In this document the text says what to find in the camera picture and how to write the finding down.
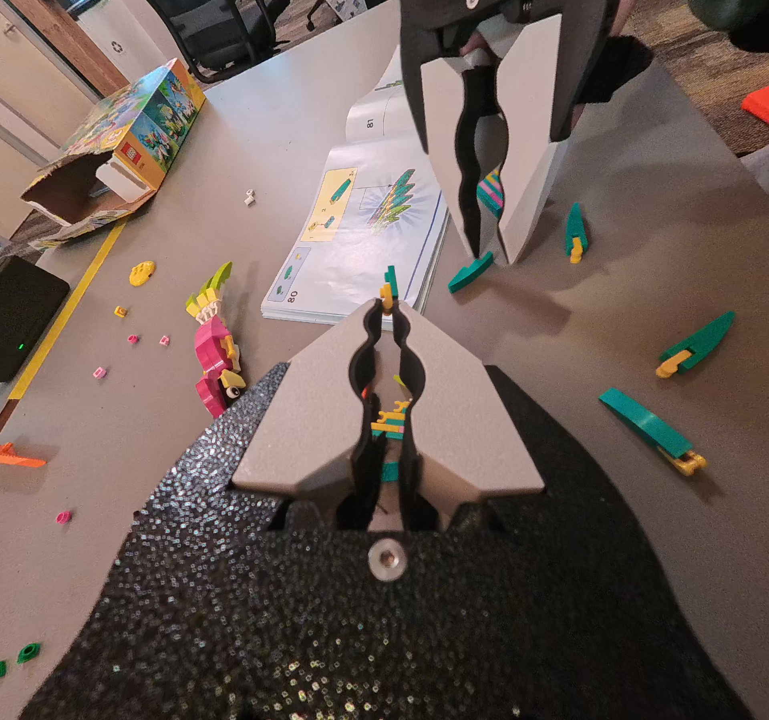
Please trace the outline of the teal curved slope piece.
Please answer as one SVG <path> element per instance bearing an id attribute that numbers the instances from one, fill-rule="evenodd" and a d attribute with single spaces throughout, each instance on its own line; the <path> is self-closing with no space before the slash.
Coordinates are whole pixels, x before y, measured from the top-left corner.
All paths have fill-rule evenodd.
<path id="1" fill-rule="evenodd" d="M 447 289 L 451 294 L 455 294 L 460 290 L 468 287 L 474 283 L 480 276 L 482 276 L 492 265 L 494 264 L 494 254 L 491 251 L 487 251 L 482 257 L 473 260 L 473 262 L 467 266 L 463 266 L 447 283 Z"/>

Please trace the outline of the black electronic box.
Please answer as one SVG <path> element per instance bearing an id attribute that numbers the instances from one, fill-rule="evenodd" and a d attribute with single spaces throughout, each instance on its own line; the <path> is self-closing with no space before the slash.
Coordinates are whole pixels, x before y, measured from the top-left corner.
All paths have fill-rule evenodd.
<path id="1" fill-rule="evenodd" d="M 16 255 L 1 261 L 1 382 L 14 378 L 70 293 L 69 284 Z"/>

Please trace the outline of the teal feather with yellow clip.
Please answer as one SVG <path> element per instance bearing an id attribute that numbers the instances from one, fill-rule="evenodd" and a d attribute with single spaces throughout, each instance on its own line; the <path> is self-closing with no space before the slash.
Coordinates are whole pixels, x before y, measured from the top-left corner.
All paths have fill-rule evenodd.
<path id="1" fill-rule="evenodd" d="M 588 235 L 582 217 L 580 203 L 574 203 L 569 211 L 565 228 L 565 253 L 571 264 L 582 261 L 589 247 Z"/>
<path id="2" fill-rule="evenodd" d="M 692 476 L 708 466 L 686 437 L 620 390 L 609 388 L 598 400 L 682 475 Z"/>
<path id="3" fill-rule="evenodd" d="M 655 375 L 660 379 L 685 373 L 705 360 L 725 338 L 735 320 L 735 312 L 727 311 L 683 340 L 663 351 Z"/>

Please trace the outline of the yellow tape strip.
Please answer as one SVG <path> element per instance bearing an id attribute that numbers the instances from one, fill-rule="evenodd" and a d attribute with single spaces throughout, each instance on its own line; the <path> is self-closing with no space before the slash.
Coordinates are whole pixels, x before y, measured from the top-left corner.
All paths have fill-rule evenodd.
<path id="1" fill-rule="evenodd" d="M 67 325 L 72 314 L 74 311 L 76 311 L 85 292 L 88 290 L 93 279 L 101 269 L 102 264 L 110 254 L 113 246 L 115 245 L 128 221 L 129 217 L 121 218 L 109 231 L 109 234 L 106 236 L 105 240 L 99 247 L 99 250 L 95 254 L 95 257 L 89 264 L 86 271 L 83 273 L 81 279 L 72 290 L 72 292 L 70 292 L 67 300 L 64 302 L 61 310 L 54 318 L 51 326 L 47 329 L 42 340 L 35 347 L 31 357 L 25 363 L 23 370 L 21 371 L 13 388 L 8 394 L 6 405 L 10 409 L 14 409 L 18 402 L 24 397 L 24 394 L 27 392 L 32 381 L 37 375 L 38 370 L 41 368 L 44 360 L 51 352 L 53 345 L 62 334 L 62 331 Z"/>

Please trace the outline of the wooden post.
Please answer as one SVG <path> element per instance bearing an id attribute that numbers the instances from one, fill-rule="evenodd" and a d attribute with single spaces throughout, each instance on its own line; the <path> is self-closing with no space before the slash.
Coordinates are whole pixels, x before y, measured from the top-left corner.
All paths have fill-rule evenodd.
<path id="1" fill-rule="evenodd" d="M 102 97 L 129 85 L 130 81 L 60 4 L 53 0 L 2 1 Z"/>

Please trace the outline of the black office chair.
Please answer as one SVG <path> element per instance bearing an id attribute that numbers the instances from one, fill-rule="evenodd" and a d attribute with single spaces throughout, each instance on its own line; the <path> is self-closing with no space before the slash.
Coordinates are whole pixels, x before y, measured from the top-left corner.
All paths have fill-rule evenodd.
<path id="1" fill-rule="evenodd" d="M 291 0 L 146 0 L 198 81 L 230 79 L 279 54 L 275 23 Z"/>

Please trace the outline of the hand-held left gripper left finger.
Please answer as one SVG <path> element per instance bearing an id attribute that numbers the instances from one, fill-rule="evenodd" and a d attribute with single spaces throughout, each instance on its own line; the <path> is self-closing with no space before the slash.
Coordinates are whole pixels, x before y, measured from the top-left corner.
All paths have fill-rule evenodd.
<path id="1" fill-rule="evenodd" d="M 382 316 L 382 302 L 367 300 L 292 358 L 235 487 L 313 501 L 337 519 L 373 518 L 385 453 L 370 426 Z"/>

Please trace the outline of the orange brick separator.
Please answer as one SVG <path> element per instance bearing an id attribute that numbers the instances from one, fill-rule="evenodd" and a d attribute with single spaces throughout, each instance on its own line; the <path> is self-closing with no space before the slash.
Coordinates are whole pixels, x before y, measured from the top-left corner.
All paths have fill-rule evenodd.
<path id="1" fill-rule="evenodd" d="M 28 456 L 21 456 L 17 454 L 12 443 L 6 443 L 1 445 L 0 463 L 1 465 L 14 465 L 36 469 L 46 465 L 47 461 Z"/>

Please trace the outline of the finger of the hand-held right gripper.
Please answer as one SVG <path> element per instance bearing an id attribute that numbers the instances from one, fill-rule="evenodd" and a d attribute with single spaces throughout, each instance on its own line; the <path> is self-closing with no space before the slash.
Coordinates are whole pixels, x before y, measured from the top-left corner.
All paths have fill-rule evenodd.
<path id="1" fill-rule="evenodd" d="M 504 160 L 504 117 L 496 99 L 496 66 L 486 53 L 438 58 L 421 67 L 428 157 L 467 253 L 503 256 L 502 209 L 490 210 L 477 186 Z"/>
<path id="2" fill-rule="evenodd" d="M 554 14 L 523 27 L 497 68 L 497 104 L 508 134 L 498 265 L 514 264 L 523 254 L 568 146 L 551 140 L 561 22 L 562 15 Z"/>

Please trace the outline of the lego instruction booklet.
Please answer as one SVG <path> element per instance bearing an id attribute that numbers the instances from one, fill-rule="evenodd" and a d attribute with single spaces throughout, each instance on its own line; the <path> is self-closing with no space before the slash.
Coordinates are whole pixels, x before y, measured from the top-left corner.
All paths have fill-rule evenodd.
<path id="1" fill-rule="evenodd" d="M 270 320 L 333 325 L 379 294 L 422 313 L 448 224 L 447 203 L 406 99 L 400 47 L 350 109 L 304 228 L 264 297 Z"/>

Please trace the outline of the open cardboard lego box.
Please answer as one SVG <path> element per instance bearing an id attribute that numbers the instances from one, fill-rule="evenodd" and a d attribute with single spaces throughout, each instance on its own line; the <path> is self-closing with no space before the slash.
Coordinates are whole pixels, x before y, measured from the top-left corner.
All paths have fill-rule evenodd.
<path id="1" fill-rule="evenodd" d="M 132 215 L 158 192 L 205 102 L 178 59 L 101 100 L 22 200 L 58 224 L 30 241 L 62 245 Z"/>

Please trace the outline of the striped lego wing assembly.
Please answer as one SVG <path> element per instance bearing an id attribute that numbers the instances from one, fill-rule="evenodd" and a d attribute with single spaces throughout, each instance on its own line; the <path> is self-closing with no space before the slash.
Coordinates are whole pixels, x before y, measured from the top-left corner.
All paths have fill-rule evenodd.
<path id="1" fill-rule="evenodd" d="M 495 167 L 477 185 L 477 199 L 499 220 L 505 207 L 504 190 L 501 186 L 500 167 Z"/>

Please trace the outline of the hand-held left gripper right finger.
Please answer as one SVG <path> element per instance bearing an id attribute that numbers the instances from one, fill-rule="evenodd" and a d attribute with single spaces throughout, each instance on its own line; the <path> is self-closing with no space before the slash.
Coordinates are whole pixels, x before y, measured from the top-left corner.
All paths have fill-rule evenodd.
<path id="1" fill-rule="evenodd" d="M 482 361 L 409 305 L 394 304 L 391 315 L 411 394 L 399 458 L 405 529 L 437 529 L 466 503 L 543 493 Z"/>

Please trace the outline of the pink lego bird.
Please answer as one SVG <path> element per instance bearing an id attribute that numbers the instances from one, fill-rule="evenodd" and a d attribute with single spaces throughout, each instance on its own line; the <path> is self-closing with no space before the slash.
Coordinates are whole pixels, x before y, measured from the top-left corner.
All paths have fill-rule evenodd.
<path id="1" fill-rule="evenodd" d="M 240 349 L 224 317 L 222 289 L 231 272 L 232 262 L 222 265 L 185 303 L 185 310 L 197 321 L 194 347 L 203 371 L 195 388 L 213 418 L 222 416 L 247 387 Z"/>

